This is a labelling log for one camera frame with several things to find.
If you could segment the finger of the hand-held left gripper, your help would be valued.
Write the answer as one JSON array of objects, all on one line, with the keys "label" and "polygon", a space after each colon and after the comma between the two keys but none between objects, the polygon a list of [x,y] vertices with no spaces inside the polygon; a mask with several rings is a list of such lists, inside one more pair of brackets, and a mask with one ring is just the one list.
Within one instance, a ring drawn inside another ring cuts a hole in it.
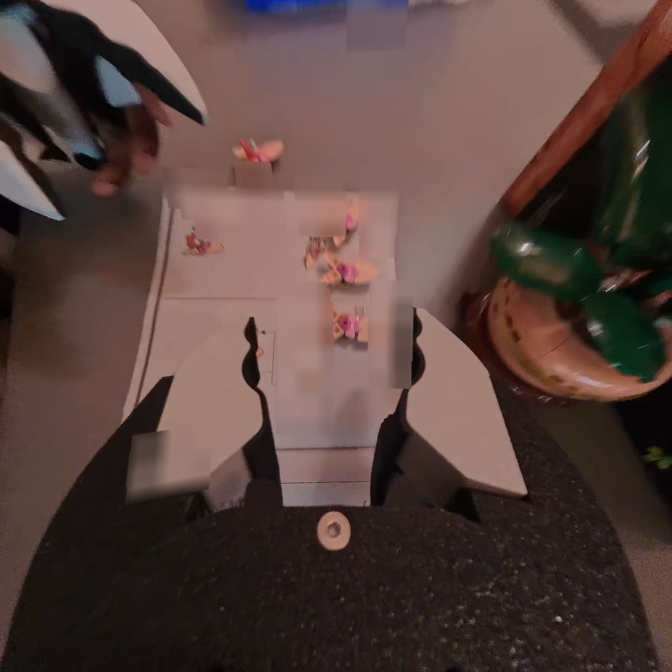
[{"label": "finger of the hand-held left gripper", "polygon": [[42,161],[62,161],[69,156],[44,130],[34,136],[7,114],[1,114],[1,195],[14,204],[55,221],[67,214],[62,200],[45,172]]},{"label": "finger of the hand-held left gripper", "polygon": [[206,104],[170,43],[134,1],[48,1],[47,16],[72,46],[112,64],[183,116],[206,124]]}]

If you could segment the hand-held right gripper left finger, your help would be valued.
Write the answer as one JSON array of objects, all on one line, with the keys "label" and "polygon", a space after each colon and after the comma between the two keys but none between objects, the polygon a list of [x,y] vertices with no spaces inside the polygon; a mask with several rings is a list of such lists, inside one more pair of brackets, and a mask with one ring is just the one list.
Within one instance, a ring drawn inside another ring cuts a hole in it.
[{"label": "hand-held right gripper left finger", "polygon": [[253,317],[225,323],[179,366],[157,427],[157,487],[199,492],[211,511],[245,504],[248,487],[282,500]]}]

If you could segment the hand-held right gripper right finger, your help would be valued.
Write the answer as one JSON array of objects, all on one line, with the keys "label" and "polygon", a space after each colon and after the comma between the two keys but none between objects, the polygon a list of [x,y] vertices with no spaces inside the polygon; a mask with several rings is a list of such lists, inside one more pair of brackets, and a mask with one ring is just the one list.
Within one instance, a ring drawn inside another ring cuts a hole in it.
[{"label": "hand-held right gripper right finger", "polygon": [[528,491],[491,377],[423,308],[413,310],[411,386],[381,423],[370,476],[373,507],[464,508],[470,493]]}]

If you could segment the peach brick flower red piece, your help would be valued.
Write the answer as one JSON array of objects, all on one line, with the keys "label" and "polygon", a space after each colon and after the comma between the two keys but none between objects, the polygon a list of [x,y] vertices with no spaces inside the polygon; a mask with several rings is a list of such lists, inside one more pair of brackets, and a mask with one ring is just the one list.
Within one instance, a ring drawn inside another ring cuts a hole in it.
[{"label": "peach brick flower red piece", "polygon": [[232,147],[233,155],[240,161],[252,163],[276,164],[284,153],[282,140],[268,140],[256,143],[253,139],[239,139],[239,144]]}]

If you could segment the person's left hand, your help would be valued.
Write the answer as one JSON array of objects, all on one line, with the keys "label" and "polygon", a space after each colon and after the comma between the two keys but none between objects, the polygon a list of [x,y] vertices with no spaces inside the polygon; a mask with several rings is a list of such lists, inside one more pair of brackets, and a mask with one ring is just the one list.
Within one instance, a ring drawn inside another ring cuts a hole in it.
[{"label": "person's left hand", "polygon": [[124,109],[126,127],[112,127],[104,141],[107,161],[97,170],[91,183],[91,190],[97,196],[114,196],[133,177],[151,173],[159,155],[159,126],[172,125],[161,100],[138,83],[134,87],[140,97],[139,105]]}]

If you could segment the white instruction booklet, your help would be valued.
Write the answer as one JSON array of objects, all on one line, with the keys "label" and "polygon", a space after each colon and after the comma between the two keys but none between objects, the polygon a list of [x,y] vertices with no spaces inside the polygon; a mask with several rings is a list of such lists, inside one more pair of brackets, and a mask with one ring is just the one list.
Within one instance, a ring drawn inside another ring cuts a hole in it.
[{"label": "white instruction booklet", "polygon": [[337,314],[363,317],[376,285],[324,286],[329,266],[305,268],[309,232],[346,216],[358,228],[334,252],[341,265],[368,262],[386,289],[394,281],[398,197],[177,184],[164,198],[147,306],[123,418],[154,385],[196,355],[206,369],[223,343],[253,318],[266,399],[289,506],[370,504],[380,424],[400,391],[385,388],[367,343],[320,341],[329,293]]}]

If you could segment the green brick plant in pot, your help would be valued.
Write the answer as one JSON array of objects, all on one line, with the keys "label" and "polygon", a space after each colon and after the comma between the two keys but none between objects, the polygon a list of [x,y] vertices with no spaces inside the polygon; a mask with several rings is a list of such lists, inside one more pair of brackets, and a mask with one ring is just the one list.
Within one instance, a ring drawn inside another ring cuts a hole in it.
[{"label": "green brick plant in pot", "polygon": [[671,56],[493,232],[460,300],[483,365],[528,399],[614,402],[671,379]]}]

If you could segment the blue object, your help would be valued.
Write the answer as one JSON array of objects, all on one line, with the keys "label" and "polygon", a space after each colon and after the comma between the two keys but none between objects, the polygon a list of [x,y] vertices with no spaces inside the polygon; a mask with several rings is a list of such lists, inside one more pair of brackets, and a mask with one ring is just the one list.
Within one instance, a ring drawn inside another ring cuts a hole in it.
[{"label": "blue object", "polygon": [[245,8],[260,15],[303,15],[346,7],[348,1],[245,1]]}]

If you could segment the brown wooden bar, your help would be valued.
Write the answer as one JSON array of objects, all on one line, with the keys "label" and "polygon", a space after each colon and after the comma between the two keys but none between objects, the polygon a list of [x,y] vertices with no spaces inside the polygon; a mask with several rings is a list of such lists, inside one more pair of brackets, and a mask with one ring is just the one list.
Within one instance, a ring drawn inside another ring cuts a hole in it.
[{"label": "brown wooden bar", "polygon": [[670,54],[671,2],[657,1],[505,192],[503,211],[519,214],[604,125],[617,103]]}]

